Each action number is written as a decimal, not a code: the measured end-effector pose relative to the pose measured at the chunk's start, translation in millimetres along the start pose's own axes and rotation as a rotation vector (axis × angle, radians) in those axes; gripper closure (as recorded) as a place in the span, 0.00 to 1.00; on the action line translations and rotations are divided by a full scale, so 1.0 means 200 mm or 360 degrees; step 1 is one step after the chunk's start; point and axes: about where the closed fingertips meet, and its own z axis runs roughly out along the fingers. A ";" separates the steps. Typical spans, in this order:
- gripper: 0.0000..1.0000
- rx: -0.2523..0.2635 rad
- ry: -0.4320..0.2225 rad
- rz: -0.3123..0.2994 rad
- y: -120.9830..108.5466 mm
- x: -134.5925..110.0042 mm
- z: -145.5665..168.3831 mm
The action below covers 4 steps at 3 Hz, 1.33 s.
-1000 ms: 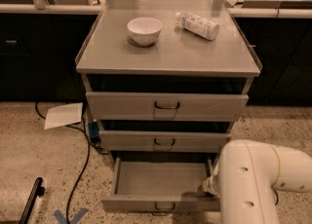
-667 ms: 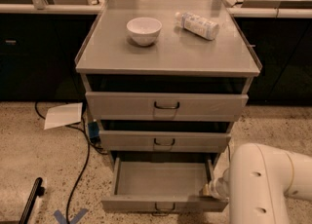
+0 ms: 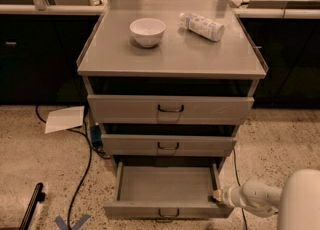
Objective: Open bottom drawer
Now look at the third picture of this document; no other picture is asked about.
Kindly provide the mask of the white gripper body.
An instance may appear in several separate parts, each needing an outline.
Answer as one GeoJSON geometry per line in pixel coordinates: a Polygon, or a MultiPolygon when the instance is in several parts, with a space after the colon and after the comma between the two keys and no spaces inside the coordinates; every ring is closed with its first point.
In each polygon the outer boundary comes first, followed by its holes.
{"type": "Polygon", "coordinates": [[[222,202],[229,207],[245,207],[240,186],[228,186],[222,189],[222,202]]]}

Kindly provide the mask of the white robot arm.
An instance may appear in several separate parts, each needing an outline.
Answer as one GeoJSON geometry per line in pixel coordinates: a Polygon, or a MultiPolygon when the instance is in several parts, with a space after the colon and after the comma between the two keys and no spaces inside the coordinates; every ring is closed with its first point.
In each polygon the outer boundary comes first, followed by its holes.
{"type": "Polygon", "coordinates": [[[277,230],[320,230],[319,170],[296,171],[282,188],[250,180],[241,186],[216,189],[213,198],[261,218],[277,214],[277,230]]]}

